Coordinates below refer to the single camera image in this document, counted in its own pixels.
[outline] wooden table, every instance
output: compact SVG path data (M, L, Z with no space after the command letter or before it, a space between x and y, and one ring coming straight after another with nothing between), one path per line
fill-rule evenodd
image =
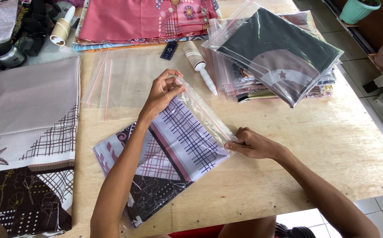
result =
M225 17L243 0L219 1ZM298 9L291 0L260 0L275 13ZM158 46L161 52L164 46ZM82 57L81 91L92 74L94 53ZM232 130L250 127L287 146L309 168L351 200L383 195L383 135L337 72L335 96L308 98L294 109L281 100L243 104L219 100L198 89ZM72 230L64 237L89 237L89 223L104 180L92 147L125 124L97 122L97 109L80 109L76 143ZM173 199L136 230L122 222L122 237L144 237L310 209L299 184L273 160L237 154Z

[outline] stack of packaged scarves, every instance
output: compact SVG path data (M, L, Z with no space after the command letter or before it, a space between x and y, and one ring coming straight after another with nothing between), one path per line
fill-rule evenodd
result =
M100 50L202 40L208 33L209 20L221 17L216 0L149 3L86 0L73 49Z
M258 7L257 4L249 1L246 1L246 3L244 3L243 5L248 5L249 3L254 4L255 6L253 7ZM279 17L281 17L283 20L288 21L289 23L294 24L295 26L298 26L301 30L305 31L306 33L309 33L310 35L315 36L316 38L324 41L322 35L315 27L315 23L310 11L288 13L279 15ZM228 28L230 24L234 25L238 22L242 22L245 20L246 18L234 20L211 19L211 27L208 29L210 39L220 28ZM275 45L275 42L272 43L273 47L278 47L277 45ZM202 50L208 58L210 69L214 74L219 95L224 95L226 99L235 102L248 102L253 100L258 101L271 98L279 98L278 95L274 94L269 88L267 88L261 82L261 80L258 79L258 77L255 77L249 70L244 70L236 62L234 62L234 60L226 57L222 53L222 51L225 50L223 46L215 51L210 50L209 47L203 47ZM316 83L314 82L312 86L313 88L305 89L305 97L332 96L332 84L335 84L336 82L334 69L336 69L336 66L331 65L329 69L324 71L325 73L322 77L318 76L319 81Z

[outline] white tile floor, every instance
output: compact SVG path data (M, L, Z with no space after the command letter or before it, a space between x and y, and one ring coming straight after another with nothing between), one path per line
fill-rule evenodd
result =
M367 94L362 88L364 84L381 75L377 68L342 25L337 22L336 17L322 0L294 1L301 11L311 10L318 30L328 43L345 51L340 58L343 64L338 68L383 134L383 108L374 102L383 89ZM355 205L373 221L383 238L383 196L356 201ZM289 228L295 226L309 227L317 238L342 237L320 214L318 209L282 214L277 216L277 221Z

